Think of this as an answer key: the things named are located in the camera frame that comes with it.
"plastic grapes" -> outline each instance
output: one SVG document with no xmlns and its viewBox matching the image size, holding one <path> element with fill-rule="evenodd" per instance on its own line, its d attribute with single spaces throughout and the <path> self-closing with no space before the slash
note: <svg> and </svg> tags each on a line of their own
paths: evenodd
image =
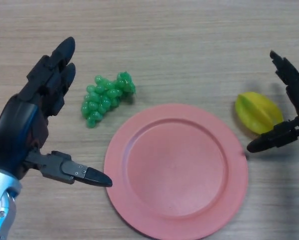
<svg viewBox="0 0 299 240">
<path fill-rule="evenodd" d="M 136 93 L 132 77 L 128 72 L 120 72 L 116 80 L 110 81 L 101 75 L 95 76 L 96 85 L 86 87 L 80 111 L 86 119 L 86 126 L 94 128 L 105 113 L 117 108 L 121 100 Z"/>
</svg>

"table surface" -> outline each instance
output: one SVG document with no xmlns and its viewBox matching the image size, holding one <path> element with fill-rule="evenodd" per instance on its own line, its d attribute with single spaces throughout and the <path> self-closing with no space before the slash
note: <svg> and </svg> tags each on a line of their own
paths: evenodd
<svg viewBox="0 0 299 240">
<path fill-rule="evenodd" d="M 246 147 L 253 136 L 233 114 L 237 94 L 273 99 L 296 115 L 275 75 L 273 49 L 299 70 L 299 0 L 0 0 L 0 113 L 42 55 L 76 40 L 76 78 L 65 106 L 50 119 L 42 152 L 59 150 L 103 169 L 116 130 L 157 104 L 196 105 L 222 119 Z M 80 115 L 97 74 L 128 71 L 134 105 L 122 104 L 95 129 Z M 248 156 L 249 188 L 234 219 L 208 240 L 299 240 L 299 140 Z M 106 191 L 67 185 L 30 171 L 21 181 L 11 240 L 138 240 L 116 215 Z"/>
</svg>

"robotic arm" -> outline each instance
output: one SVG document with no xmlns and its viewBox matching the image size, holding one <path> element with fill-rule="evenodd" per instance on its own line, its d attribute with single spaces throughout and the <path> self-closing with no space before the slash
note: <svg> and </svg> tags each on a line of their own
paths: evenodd
<svg viewBox="0 0 299 240">
<path fill-rule="evenodd" d="M 262 152 L 273 147 L 280 148 L 296 141 L 299 137 L 299 72 L 285 57 L 280 57 L 274 51 L 270 52 L 270 57 L 277 68 L 277 76 L 287 85 L 286 92 L 296 109 L 297 116 L 294 120 L 275 125 L 273 130 L 253 140 L 247 146 L 247 150 L 251 153 Z"/>
<path fill-rule="evenodd" d="M 75 65 L 69 64 L 74 51 L 75 40 L 69 37 L 51 56 L 44 55 L 27 75 L 27 84 L 7 101 L 0 115 L 0 240 L 8 237 L 16 216 L 15 199 L 22 188 L 20 180 L 29 169 L 66 184 L 76 180 L 112 186 L 107 175 L 72 161 L 66 153 L 40 153 L 49 135 L 48 118 L 60 112 L 74 80 Z"/>
</svg>

